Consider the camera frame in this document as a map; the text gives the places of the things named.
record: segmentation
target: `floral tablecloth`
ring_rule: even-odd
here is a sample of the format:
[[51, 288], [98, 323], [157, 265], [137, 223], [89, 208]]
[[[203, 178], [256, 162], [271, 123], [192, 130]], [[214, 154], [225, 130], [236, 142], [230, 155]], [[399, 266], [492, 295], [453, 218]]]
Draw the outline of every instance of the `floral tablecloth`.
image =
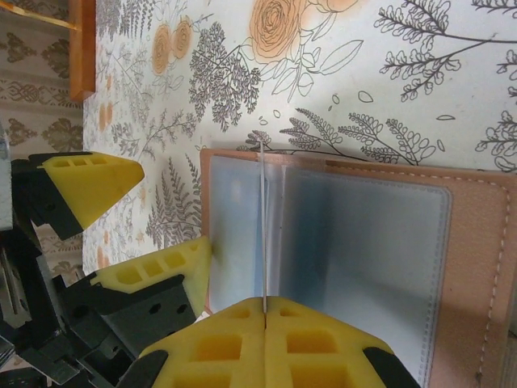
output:
[[517, 1], [97, 0], [88, 150], [145, 179], [86, 272], [200, 233], [203, 147], [517, 171]]

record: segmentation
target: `open wallet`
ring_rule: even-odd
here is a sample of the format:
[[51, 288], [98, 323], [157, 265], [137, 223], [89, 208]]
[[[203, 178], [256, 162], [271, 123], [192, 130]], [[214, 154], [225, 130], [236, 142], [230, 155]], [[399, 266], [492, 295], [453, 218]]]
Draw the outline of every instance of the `open wallet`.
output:
[[[421, 387], [497, 387], [517, 264], [517, 177], [202, 150], [207, 310], [292, 299], [385, 341]], [[267, 266], [263, 266], [262, 229]]]

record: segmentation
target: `yellow foam pad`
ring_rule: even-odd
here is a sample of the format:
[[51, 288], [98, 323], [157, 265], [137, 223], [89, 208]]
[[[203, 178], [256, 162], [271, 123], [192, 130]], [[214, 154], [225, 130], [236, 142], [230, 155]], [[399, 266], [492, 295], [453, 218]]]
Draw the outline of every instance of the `yellow foam pad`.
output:
[[246, 299], [151, 345], [168, 353], [153, 388], [264, 388], [264, 320]]
[[42, 167], [83, 229], [144, 178], [138, 162], [99, 153], [56, 156]]
[[385, 388], [363, 349], [389, 346], [282, 297], [267, 299], [266, 388]]
[[90, 283], [135, 293], [172, 276], [184, 275], [183, 288], [195, 316], [199, 317], [208, 291], [211, 258], [208, 237], [200, 237], [100, 269]]
[[281, 297], [246, 299], [143, 351], [169, 356], [153, 388], [385, 388], [363, 349], [389, 346]]

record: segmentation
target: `wallet stitching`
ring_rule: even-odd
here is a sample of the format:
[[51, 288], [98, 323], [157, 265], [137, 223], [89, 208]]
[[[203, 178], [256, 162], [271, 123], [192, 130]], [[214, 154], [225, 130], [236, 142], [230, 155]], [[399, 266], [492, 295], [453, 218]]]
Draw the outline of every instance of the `wallet stitching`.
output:
[[498, 254], [498, 262], [495, 267], [495, 275], [494, 275], [494, 285], [492, 287], [492, 296], [490, 297], [489, 302], [489, 309], [488, 309], [488, 322], [485, 326], [485, 334], [483, 335], [483, 342], [481, 344], [481, 356], [479, 360], [479, 369], [476, 373], [476, 383], [478, 385], [481, 384], [481, 380], [483, 377], [483, 364], [485, 363], [485, 351], [486, 351], [486, 345], [488, 344], [488, 335], [490, 333], [490, 326], [492, 324], [492, 311], [494, 310], [494, 302], [495, 298], [497, 296], [497, 288], [498, 288], [498, 282], [499, 282], [499, 275], [501, 273], [501, 264], [502, 264], [502, 255], [505, 250], [505, 243], [506, 243], [506, 231], [508, 228], [508, 222], [510, 219], [511, 214], [511, 196], [510, 191], [502, 186], [499, 183], [490, 182], [483, 179], [469, 179], [469, 178], [461, 178], [459, 176], [440, 176], [440, 175], [426, 175], [426, 174], [415, 174], [411, 172], [396, 172], [396, 171], [383, 171], [383, 170], [374, 170], [374, 169], [366, 169], [366, 168], [357, 168], [357, 167], [337, 167], [338, 169], [344, 169], [344, 170], [351, 170], [351, 171], [362, 171], [362, 172], [378, 172], [381, 174], [390, 174], [390, 175], [408, 175], [408, 176], [414, 176], [414, 177], [421, 177], [421, 178], [432, 178], [432, 179], [454, 179], [454, 180], [461, 180], [465, 182], [472, 182], [472, 183], [485, 183], [489, 184], [490, 186], [495, 186], [498, 188], [501, 188], [505, 194], [506, 194], [506, 214], [504, 217], [504, 227], [502, 228], [502, 236], [501, 236], [501, 242], [500, 242], [500, 248], [499, 248], [499, 254]]

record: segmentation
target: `patterned wallpaper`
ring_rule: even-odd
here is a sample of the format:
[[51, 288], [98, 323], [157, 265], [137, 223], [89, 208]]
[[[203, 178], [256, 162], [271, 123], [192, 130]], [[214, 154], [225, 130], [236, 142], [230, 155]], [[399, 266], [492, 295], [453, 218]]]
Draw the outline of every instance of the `patterned wallpaper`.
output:
[[[15, 0], [25, 10], [68, 18], [66, 1]], [[69, 100], [69, 33], [0, 10], [0, 121], [12, 158], [82, 150], [82, 105]], [[36, 229], [53, 276], [68, 284], [83, 276], [82, 236], [61, 241], [48, 226]], [[14, 357], [6, 366], [26, 364]]]

